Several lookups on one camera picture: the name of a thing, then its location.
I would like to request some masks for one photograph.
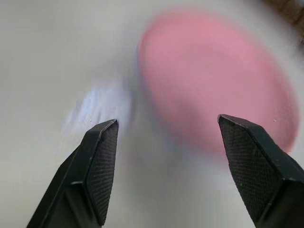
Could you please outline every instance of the pink plate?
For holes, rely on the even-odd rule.
[[[223,152],[217,116],[228,114],[263,126],[291,151],[299,126],[293,92],[271,55],[226,19],[160,15],[142,37],[138,64],[153,107],[183,141]]]

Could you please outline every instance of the pink disc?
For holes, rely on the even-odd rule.
[[[290,152],[299,114],[273,58],[219,16],[195,10],[160,15],[144,33],[139,72],[157,114],[181,140],[223,152],[219,114],[263,126]]]

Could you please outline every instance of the blurry pink object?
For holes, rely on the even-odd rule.
[[[245,32],[196,10],[160,15],[144,33],[139,72],[157,114],[181,142],[224,152],[218,114],[263,126],[290,152],[299,126],[294,93]]]

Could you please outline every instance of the white surface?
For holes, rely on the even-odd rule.
[[[0,0],[0,227],[22,228],[65,159],[61,121],[94,80],[134,74],[144,25],[183,3],[251,30],[290,76],[304,113],[303,56],[291,28],[255,1]],[[227,164],[185,160],[153,170],[132,155],[172,148],[140,107],[120,142],[106,228],[253,228]],[[303,125],[292,153],[304,166]]]

